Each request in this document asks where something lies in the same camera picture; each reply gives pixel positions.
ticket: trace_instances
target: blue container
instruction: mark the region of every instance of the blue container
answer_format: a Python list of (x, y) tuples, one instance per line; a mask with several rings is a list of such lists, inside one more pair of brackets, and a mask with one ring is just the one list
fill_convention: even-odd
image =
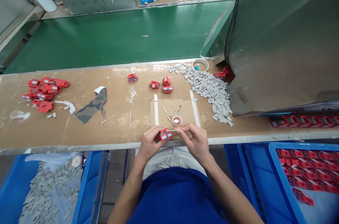
[[(17, 224), (23, 203), (35, 177), (39, 161), (25, 162), (28, 155), (19, 155), (0, 190), (1, 223)], [(104, 151), (89, 152), (79, 189), (72, 224), (90, 223), (93, 216)]]
[(315, 202), (314, 207), (299, 203), (279, 161), (276, 149), (339, 151), (339, 145), (271, 142), (244, 144), (244, 148), (267, 223), (307, 224), (308, 222), (301, 211), (301, 205), (306, 207), (304, 210), (308, 210), (307, 214), (314, 216), (314, 218), (308, 219), (314, 221), (315, 218), (318, 218), (321, 220), (320, 222), (316, 221), (314, 223), (331, 223), (325, 221), (322, 217), (319, 218), (319, 207), (323, 207), (324, 204), (326, 206), (324, 199), (326, 200), (326, 198), (329, 197), (333, 198), (333, 196), (336, 197), (337, 195), (316, 191), (316, 193), (322, 195), (322, 201), (320, 203)]
[(246, 163), (242, 145), (243, 144), (224, 145), (227, 165), (232, 173), (234, 184), (246, 196), (248, 201), (250, 201), (259, 216), (262, 217), (259, 211), (257, 198), (253, 188), (253, 181), (249, 174), (249, 169)]

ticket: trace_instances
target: camouflage fabric scrap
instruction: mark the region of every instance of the camouflage fabric scrap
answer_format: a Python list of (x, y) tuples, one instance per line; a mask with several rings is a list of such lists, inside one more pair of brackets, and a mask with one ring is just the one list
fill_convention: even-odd
[(106, 88), (101, 89), (99, 94), (95, 94), (96, 97), (94, 100), (75, 113), (76, 117), (78, 117), (84, 124), (86, 124), (99, 110), (103, 116), (103, 104), (107, 100)]

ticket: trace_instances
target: worker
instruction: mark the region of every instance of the worker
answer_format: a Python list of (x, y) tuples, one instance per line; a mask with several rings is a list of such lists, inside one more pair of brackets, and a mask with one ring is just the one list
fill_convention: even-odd
[(155, 137), (163, 129), (155, 125), (144, 133), (107, 224), (263, 224), (210, 154), (206, 130), (182, 124), (176, 132), (187, 147), (161, 148), (166, 140)]

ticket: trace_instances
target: pile of gray pieces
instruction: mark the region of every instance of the pile of gray pieces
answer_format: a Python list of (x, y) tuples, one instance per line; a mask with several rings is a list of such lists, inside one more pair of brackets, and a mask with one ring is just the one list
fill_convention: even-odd
[(169, 72), (175, 72), (185, 75), (185, 79), (189, 79), (192, 85), (192, 90), (204, 98), (208, 98), (208, 103), (212, 104), (212, 111), (214, 120), (219, 120), (221, 123), (228, 123), (233, 126), (232, 119), (229, 113), (230, 109), (230, 95), (226, 92), (228, 83), (219, 78), (215, 78), (209, 72), (197, 72), (191, 68), (189, 64), (176, 64), (169, 68)]
[(36, 176), (31, 180), (19, 224), (71, 223), (81, 184), (81, 165), (73, 167), (72, 160), (52, 172), (39, 163)]

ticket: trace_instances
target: person's left hand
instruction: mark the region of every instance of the person's left hand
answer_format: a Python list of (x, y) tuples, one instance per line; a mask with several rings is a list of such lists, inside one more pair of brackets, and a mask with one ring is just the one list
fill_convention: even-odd
[(154, 125), (144, 133), (137, 157), (139, 160), (144, 161), (145, 164), (159, 151), (159, 149), (164, 144), (166, 144), (167, 140), (162, 140), (158, 143), (154, 141), (155, 136), (163, 129), (165, 129), (165, 127)]

